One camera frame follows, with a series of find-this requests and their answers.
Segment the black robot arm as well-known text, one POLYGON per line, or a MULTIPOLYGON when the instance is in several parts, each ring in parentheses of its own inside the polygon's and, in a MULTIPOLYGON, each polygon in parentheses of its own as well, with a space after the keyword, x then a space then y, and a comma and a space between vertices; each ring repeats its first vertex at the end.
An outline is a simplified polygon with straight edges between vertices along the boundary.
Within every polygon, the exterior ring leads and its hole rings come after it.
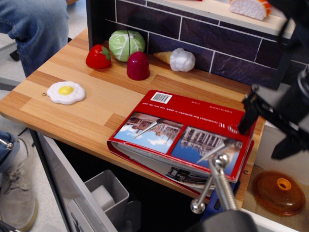
MULTIPOLYGON (((307 0, 272 0, 270 4, 286 17, 277 39, 287 53, 309 46, 309 2, 307 0)), ((286 134, 272 153, 282 160, 309 148, 309 69, 301 71, 296 82, 286 91, 275 91, 252 85, 243 100, 245 114, 238 125, 245 134, 259 116, 286 134)))

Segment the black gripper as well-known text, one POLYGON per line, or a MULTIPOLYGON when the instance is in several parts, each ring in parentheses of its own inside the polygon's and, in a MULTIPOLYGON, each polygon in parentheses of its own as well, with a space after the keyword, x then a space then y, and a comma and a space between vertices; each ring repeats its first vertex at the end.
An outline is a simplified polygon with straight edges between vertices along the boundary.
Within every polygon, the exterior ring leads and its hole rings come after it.
POLYGON ((272 123, 287 136, 271 155, 282 160, 309 148, 309 85, 296 83, 286 91, 275 91, 257 84, 244 100, 245 113, 238 125, 246 134, 259 116, 272 123))

